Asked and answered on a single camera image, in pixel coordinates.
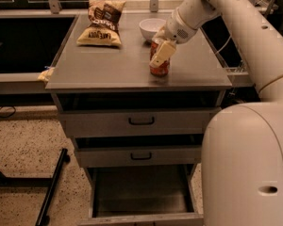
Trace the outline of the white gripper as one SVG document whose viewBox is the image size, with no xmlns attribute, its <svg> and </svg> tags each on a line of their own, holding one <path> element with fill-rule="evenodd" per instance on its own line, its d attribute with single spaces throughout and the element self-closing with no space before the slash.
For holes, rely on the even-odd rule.
<svg viewBox="0 0 283 226">
<path fill-rule="evenodd" d="M 190 28 L 182 20 L 179 9 L 176 8 L 166 20 L 165 27 L 163 26 L 153 37 L 149 65 L 158 68 L 175 53 L 176 45 L 170 40 L 175 40 L 178 44 L 186 43 L 196 32 L 196 29 Z"/>
</svg>

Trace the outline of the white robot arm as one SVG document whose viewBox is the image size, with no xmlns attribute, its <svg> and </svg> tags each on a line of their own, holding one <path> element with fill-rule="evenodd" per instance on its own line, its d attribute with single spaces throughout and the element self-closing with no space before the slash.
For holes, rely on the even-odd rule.
<svg viewBox="0 0 283 226">
<path fill-rule="evenodd" d="M 154 37 L 159 68 L 204 23 L 221 17 L 250 80 L 202 142 L 204 226 L 283 226 L 283 37 L 249 0 L 184 0 Z"/>
</svg>

